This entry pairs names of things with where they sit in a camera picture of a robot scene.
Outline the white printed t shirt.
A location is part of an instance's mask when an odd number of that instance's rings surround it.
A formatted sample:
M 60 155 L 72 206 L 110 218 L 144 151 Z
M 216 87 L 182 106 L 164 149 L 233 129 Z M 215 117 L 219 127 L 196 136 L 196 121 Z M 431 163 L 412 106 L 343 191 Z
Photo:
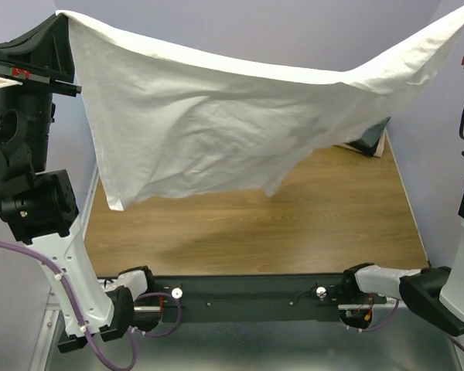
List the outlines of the white printed t shirt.
M 65 11 L 110 209 L 154 196 L 273 195 L 315 149 L 355 141 L 417 96 L 464 28 L 464 5 L 344 72 L 240 60 Z

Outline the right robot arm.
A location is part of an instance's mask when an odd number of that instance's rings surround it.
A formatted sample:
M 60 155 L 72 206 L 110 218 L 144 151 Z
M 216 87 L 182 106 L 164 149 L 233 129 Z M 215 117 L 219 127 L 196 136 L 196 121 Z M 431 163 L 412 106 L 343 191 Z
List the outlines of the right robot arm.
M 360 264 L 343 272 L 342 297 L 356 303 L 367 294 L 401 300 L 418 317 L 458 337 L 464 335 L 464 191 L 458 212 L 461 234 L 452 267 L 398 270 Z

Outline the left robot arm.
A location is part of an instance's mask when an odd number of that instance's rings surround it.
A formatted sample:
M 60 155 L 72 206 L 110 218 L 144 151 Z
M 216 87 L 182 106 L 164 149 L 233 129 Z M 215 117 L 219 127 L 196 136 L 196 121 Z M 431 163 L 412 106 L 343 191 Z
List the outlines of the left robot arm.
M 61 352 L 82 349 L 95 334 L 105 342 L 122 338 L 135 302 L 148 305 L 156 294 L 147 267 L 123 271 L 114 287 L 101 287 L 67 171 L 46 170 L 53 98 L 80 94 L 74 77 L 65 15 L 0 43 L 0 219 L 22 250 L 43 263 L 65 321 Z

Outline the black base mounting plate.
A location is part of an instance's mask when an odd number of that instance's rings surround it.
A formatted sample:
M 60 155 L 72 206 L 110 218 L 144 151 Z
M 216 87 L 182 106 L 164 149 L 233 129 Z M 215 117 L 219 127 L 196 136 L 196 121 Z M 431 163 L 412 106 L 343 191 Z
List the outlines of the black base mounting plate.
M 378 294 L 347 293 L 341 273 L 160 275 L 150 290 L 171 293 L 175 288 L 183 293 L 177 301 L 138 299 L 131 323 L 156 333 L 160 322 L 337 322 L 344 308 L 387 303 Z

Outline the folded grey-green t shirt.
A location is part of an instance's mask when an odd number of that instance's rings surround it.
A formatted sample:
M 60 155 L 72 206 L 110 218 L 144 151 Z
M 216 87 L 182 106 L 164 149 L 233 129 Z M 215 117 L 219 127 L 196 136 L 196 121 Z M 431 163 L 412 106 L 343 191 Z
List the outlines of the folded grey-green t shirt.
M 387 124 L 390 119 L 391 119 L 390 117 L 386 117 L 380 123 L 375 124 L 373 127 L 366 130 L 363 134 L 363 137 L 359 139 L 358 141 L 362 141 L 368 147 L 373 146 L 375 142 L 378 140 L 378 138 L 380 137 L 381 132 L 384 129 L 386 130 Z

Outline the aluminium frame rail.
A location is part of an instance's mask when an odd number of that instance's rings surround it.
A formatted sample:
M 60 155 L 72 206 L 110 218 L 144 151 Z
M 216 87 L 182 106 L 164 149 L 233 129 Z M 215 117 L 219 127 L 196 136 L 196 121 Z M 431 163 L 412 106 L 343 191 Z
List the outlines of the aluminium frame rail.
M 58 304 L 47 303 L 39 335 L 29 366 L 30 371 L 48 370 L 49 357 L 55 346 L 60 310 Z

